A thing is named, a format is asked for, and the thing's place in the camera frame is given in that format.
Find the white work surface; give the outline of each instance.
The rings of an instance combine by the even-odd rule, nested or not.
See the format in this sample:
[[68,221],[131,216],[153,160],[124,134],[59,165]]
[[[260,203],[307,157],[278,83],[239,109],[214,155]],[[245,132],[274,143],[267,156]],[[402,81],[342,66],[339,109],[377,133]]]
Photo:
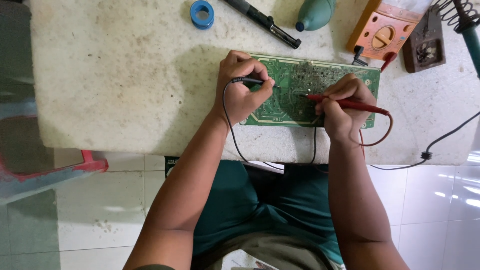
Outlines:
[[[297,32],[299,0],[250,3],[302,44],[294,50],[223,0],[209,1],[215,22],[196,29],[193,1],[35,0],[32,46],[38,121],[48,147],[76,147],[178,156],[215,95],[218,63],[230,49],[351,63],[345,44],[366,0],[338,0],[326,27]],[[433,140],[480,110],[480,82],[461,35],[444,25],[447,64],[416,74],[403,55],[382,74],[378,106],[395,120],[390,136],[366,148],[368,164],[412,164]],[[382,61],[366,60],[380,67]],[[432,147],[427,164],[462,164],[478,120]],[[366,143],[383,136],[388,118],[363,130]],[[310,162],[313,129],[234,127],[248,160]],[[328,162],[329,139],[317,133],[316,162]],[[231,136],[223,158],[239,160]]]

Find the multimeter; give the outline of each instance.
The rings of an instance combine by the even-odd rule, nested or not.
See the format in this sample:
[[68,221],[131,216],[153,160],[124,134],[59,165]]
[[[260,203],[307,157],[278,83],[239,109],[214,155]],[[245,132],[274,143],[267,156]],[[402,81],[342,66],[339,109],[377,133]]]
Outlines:
[[370,0],[347,43],[364,47],[362,56],[386,60],[398,53],[432,0]]

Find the solder wire spool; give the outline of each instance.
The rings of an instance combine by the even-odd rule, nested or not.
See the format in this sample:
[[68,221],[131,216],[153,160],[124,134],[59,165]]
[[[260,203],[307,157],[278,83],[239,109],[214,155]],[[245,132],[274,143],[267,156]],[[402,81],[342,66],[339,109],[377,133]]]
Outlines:
[[[207,13],[208,17],[202,18],[201,15]],[[214,12],[212,5],[207,1],[199,0],[192,4],[190,7],[190,17],[192,18],[192,23],[195,27],[201,30],[206,30],[213,25],[214,21]]]

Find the hand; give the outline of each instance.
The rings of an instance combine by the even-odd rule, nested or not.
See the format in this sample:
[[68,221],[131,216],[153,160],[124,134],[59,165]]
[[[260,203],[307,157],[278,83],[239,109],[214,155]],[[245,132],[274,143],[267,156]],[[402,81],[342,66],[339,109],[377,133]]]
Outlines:
[[325,112],[325,131],[333,142],[358,144],[359,129],[370,115],[367,111],[341,109],[335,100],[349,99],[376,106],[377,100],[362,80],[353,73],[345,75],[336,84],[329,86],[322,103],[315,106],[320,115]]
[[215,103],[211,113],[226,119],[223,110],[223,89],[235,77],[252,74],[256,79],[265,81],[258,91],[250,92],[242,82],[230,84],[225,92],[225,107],[232,125],[245,120],[254,110],[272,95],[275,81],[268,76],[265,65],[247,53],[231,50],[220,62],[216,85]]

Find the green circuit board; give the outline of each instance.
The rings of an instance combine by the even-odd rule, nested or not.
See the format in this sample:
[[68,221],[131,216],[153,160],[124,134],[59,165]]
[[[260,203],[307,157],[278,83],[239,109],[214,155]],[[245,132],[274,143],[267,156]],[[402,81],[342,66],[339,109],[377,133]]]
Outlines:
[[[322,116],[315,115],[315,102],[299,97],[305,94],[321,94],[345,74],[354,73],[364,81],[377,98],[380,69],[287,57],[251,54],[263,63],[268,75],[282,88],[273,88],[273,95],[255,110],[242,125],[323,127]],[[256,91],[260,86],[250,89]],[[372,113],[362,128],[371,128],[375,121]]]

